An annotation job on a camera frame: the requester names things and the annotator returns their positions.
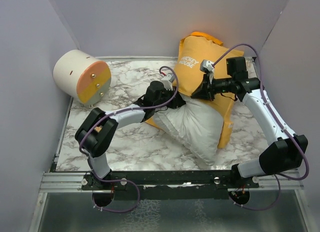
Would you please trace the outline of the white pillow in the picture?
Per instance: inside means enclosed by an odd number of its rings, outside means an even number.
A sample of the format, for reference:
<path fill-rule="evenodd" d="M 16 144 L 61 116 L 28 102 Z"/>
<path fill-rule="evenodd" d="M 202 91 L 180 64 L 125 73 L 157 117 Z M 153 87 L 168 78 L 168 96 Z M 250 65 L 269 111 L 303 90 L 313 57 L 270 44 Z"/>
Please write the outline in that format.
<path fill-rule="evenodd" d="M 189 149 L 203 163 L 212 166 L 216 160 L 224 120 L 211 106 L 182 95 L 185 105 L 158 111 L 149 123 L 164 130 Z"/>

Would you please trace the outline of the orange Mickey Mouse pillowcase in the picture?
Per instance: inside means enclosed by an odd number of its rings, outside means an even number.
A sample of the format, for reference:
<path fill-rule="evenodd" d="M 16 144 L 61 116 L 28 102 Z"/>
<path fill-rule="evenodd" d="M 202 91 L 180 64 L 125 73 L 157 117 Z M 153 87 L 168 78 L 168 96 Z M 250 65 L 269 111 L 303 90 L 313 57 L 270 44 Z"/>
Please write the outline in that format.
<path fill-rule="evenodd" d="M 183 38 L 174 71 L 185 105 L 161 111 L 147 123 L 158 129 L 168 129 L 193 146 L 224 148 L 230 141 L 233 129 L 233 94 L 218 93 L 212 101 L 192 99 L 191 95 L 201 85 L 213 85 L 214 80 L 229 77 L 225 58 L 214 65 L 227 50 L 222 41 L 204 32 L 195 31 Z"/>

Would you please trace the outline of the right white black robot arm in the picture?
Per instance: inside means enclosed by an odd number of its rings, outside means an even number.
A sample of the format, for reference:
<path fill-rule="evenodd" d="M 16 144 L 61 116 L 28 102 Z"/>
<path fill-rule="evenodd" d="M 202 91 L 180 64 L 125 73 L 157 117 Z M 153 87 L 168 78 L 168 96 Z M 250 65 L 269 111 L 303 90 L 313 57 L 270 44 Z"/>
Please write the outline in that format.
<path fill-rule="evenodd" d="M 298 135 L 284 122 L 261 89 L 257 77 L 248 76 L 244 57 L 231 57 L 226 60 L 227 78 L 214 78 L 214 63 L 203 60 L 200 70 L 204 73 L 199 87 L 192 93 L 193 99 L 213 101 L 217 94 L 233 93 L 252 113 L 260 125 L 268 147 L 257 159 L 233 165 L 230 183 L 240 188 L 249 177 L 274 175 L 298 168 L 308 146 L 305 135 Z"/>

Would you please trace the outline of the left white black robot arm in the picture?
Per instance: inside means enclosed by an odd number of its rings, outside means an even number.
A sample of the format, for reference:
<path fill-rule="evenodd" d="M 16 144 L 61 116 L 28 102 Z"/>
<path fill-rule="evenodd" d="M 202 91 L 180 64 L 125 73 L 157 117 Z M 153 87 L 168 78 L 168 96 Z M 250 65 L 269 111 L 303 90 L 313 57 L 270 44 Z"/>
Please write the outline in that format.
<path fill-rule="evenodd" d="M 116 130 L 125 126 L 142 123 L 154 116 L 161 108 L 177 109 L 185 105 L 178 93 L 179 84 L 173 90 L 165 88 L 160 81 L 152 81 L 143 96 L 130 106 L 115 111 L 103 111 L 94 108 L 75 133 L 79 151 L 87 156 L 93 183 L 97 188 L 106 189 L 111 182 L 108 174 L 106 151 L 109 148 Z"/>

